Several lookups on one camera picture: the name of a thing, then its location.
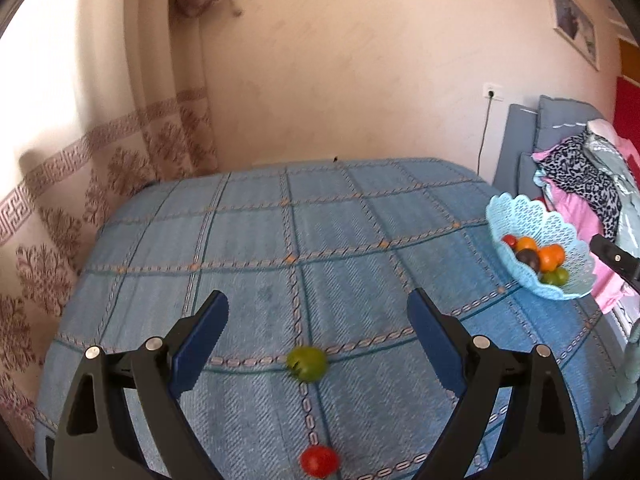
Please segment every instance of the orange tomato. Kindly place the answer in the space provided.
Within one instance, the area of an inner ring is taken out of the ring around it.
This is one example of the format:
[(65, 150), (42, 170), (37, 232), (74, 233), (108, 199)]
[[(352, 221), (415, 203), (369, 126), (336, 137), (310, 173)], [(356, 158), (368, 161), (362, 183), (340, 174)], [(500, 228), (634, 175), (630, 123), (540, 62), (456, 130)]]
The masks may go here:
[(533, 238), (523, 236), (522, 238), (518, 238), (518, 241), (516, 242), (516, 252), (519, 252), (523, 249), (533, 249), (534, 251), (537, 251), (538, 244)]
[(549, 249), (552, 252), (556, 260), (556, 266), (558, 267), (561, 266), (564, 263), (564, 258), (565, 258), (564, 249), (562, 248), (562, 245), (560, 244), (549, 245), (547, 249)]
[(556, 251), (551, 248), (551, 246), (539, 249), (538, 257), (540, 258), (540, 272), (553, 272), (556, 270), (558, 267), (556, 256)]

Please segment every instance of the blue gripper pad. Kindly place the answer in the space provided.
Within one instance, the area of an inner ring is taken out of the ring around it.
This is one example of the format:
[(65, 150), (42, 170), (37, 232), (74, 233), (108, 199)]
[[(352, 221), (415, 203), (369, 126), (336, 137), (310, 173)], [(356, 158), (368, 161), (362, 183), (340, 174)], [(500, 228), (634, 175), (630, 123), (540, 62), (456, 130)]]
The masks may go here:
[(441, 318), (445, 316), (433, 302), (427, 304), (417, 290), (407, 298), (406, 314), (442, 386), (461, 397), (466, 391), (463, 362), (442, 326)]
[[(222, 292), (211, 294), (198, 310), (198, 322), (191, 327), (172, 359), (169, 391), (174, 399), (191, 390), (198, 380), (229, 318), (229, 304)], [(178, 321), (189, 322), (190, 318)]]

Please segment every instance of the green tomato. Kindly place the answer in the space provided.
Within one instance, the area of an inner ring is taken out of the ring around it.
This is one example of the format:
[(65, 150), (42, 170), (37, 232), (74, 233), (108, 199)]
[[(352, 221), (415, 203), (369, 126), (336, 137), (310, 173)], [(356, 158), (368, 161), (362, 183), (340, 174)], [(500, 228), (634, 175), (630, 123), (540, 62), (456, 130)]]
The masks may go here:
[(296, 346), (287, 355), (287, 368), (303, 383), (319, 381), (328, 367), (324, 351), (313, 346)]
[(542, 276), (540, 276), (540, 283), (544, 283), (545, 285), (555, 285), (559, 286), (558, 277), (555, 272), (545, 272)]
[(558, 282), (558, 286), (566, 285), (566, 282), (569, 281), (569, 271), (564, 267), (558, 267), (554, 270), (554, 274), (556, 275), (556, 282)]

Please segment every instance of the light blue plastic basket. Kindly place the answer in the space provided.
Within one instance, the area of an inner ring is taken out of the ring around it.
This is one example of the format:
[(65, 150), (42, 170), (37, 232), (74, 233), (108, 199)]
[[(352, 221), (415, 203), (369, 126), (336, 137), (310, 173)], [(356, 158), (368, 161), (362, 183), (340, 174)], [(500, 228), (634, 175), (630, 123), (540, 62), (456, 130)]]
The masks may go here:
[[(588, 245), (578, 240), (575, 227), (567, 224), (560, 213), (546, 211), (539, 200), (529, 200), (524, 195), (513, 198), (509, 193), (503, 193), (492, 197), (486, 207), (486, 219), (500, 260), (520, 285), (548, 300), (572, 300), (591, 292), (596, 280), (595, 261)], [(529, 236), (539, 247), (562, 245), (566, 253), (562, 266), (569, 271), (569, 281), (562, 287), (540, 283), (533, 269), (519, 262), (502, 241), (507, 234), (516, 238)]]

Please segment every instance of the scalloped basket rim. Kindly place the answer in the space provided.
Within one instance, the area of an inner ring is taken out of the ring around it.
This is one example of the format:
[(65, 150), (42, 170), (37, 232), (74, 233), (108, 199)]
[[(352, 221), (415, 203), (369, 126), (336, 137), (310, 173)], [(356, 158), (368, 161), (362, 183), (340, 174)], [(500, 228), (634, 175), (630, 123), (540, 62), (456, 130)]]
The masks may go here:
[[(513, 196), (511, 196), (510, 193), (502, 193), (500, 195), (494, 195), (494, 196), (491, 197), (491, 200), (489, 200), (489, 204), (486, 207), (486, 211), (488, 212), (489, 209), (492, 208), (492, 206), (495, 206), (498, 202), (505, 201), (505, 200), (509, 200), (510, 202), (516, 202), (516, 201), (526, 202), (526, 203), (529, 203), (530, 206), (540, 209), (540, 211), (542, 211), (542, 221), (543, 222), (546, 222), (546, 220), (548, 218), (558, 218), (559, 221), (561, 222), (562, 226), (566, 226), (572, 232), (572, 234), (573, 234), (573, 236), (574, 236), (574, 238), (576, 240), (576, 246), (577, 247), (584, 246), (587, 249), (587, 253), (586, 254), (587, 254), (588, 259), (590, 259), (595, 264), (595, 260), (594, 260), (593, 256), (591, 256), (591, 251), (589, 250), (589, 246), (587, 245), (587, 243), (585, 241), (583, 241), (583, 240), (578, 239), (578, 231), (576, 231), (575, 226), (573, 224), (569, 224), (568, 222), (565, 222), (564, 218), (562, 218), (562, 215), (558, 211), (547, 211), (546, 208), (544, 207), (544, 205), (542, 204), (542, 202), (540, 202), (540, 200), (531, 200), (526, 195), (518, 195), (516, 198), (514, 198)], [(494, 243), (504, 244), (505, 242), (503, 242), (501, 238), (497, 237), (497, 235), (495, 233), (495, 230), (494, 230), (494, 226), (490, 222), (488, 222), (488, 224), (489, 224), (489, 231), (491, 231), (491, 238), (494, 240)], [(520, 260), (518, 260), (516, 258), (516, 255), (513, 253), (513, 251), (509, 251), (508, 255), (509, 256), (507, 256), (507, 257), (514, 264), (516, 264), (519, 268), (523, 269), (525, 272), (530, 274), (536, 280), (538, 279), (538, 275), (533, 271), (533, 269), (531, 269), (531, 267), (529, 267), (527, 264), (523, 264)], [(538, 286), (540, 288), (542, 288), (542, 289), (546, 289), (546, 290), (550, 290), (550, 291), (559, 290), (560, 293), (562, 295), (564, 295), (564, 300), (565, 301), (566, 300), (574, 300), (575, 298), (583, 298), (593, 290), (593, 285), (595, 284), (596, 275), (593, 274), (593, 273), (591, 273), (591, 274), (594, 277), (593, 283), (591, 283), (591, 288), (587, 292), (585, 292), (584, 294), (577, 294), (575, 292), (572, 293), (572, 294), (566, 294), (564, 292), (564, 290), (562, 290), (562, 288), (560, 288), (559, 286), (547, 285), (546, 283), (538, 282), (538, 284), (539, 284)]]

